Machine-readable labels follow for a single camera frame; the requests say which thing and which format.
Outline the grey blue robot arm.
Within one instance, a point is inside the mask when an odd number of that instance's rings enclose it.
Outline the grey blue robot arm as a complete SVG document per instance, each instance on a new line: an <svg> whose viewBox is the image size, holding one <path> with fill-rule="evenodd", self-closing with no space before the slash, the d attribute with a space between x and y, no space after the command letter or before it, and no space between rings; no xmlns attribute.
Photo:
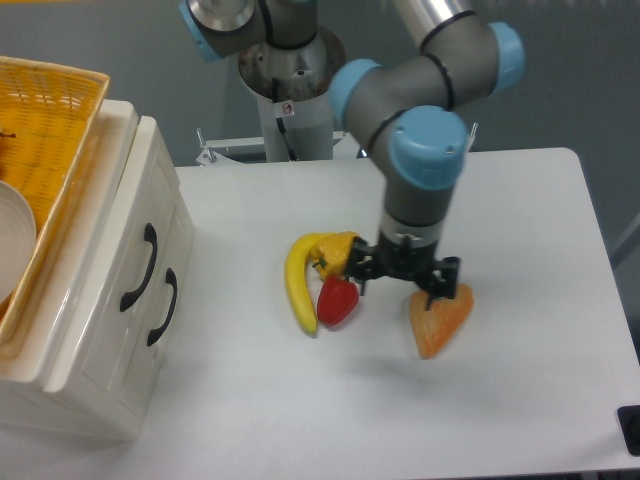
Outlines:
<svg viewBox="0 0 640 480"><path fill-rule="evenodd" d="M466 1L395 7L417 54L391 69L347 61L314 1L183 1L179 10L205 59L237 57L269 161L327 159L341 128L384 175L377 243L354 243L347 276L396 278L452 299L459 260L435 252L471 141L456 109L513 86L524 48L515 30L483 22Z"/></svg>

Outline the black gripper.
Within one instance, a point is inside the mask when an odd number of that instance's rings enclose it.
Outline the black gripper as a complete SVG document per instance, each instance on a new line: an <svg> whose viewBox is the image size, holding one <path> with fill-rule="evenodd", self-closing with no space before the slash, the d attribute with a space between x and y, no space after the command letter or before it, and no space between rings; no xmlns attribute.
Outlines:
<svg viewBox="0 0 640 480"><path fill-rule="evenodd" d="M426 308L430 308L437 300L456 297L461 264L457 256L434 261L437 245L437 241L420 247L410 240L395 243L380 233L374 248L356 236L344 268L344 278L356 284L360 296L365 295L367 282L375 278L388 276L413 282L427 292Z"/></svg>

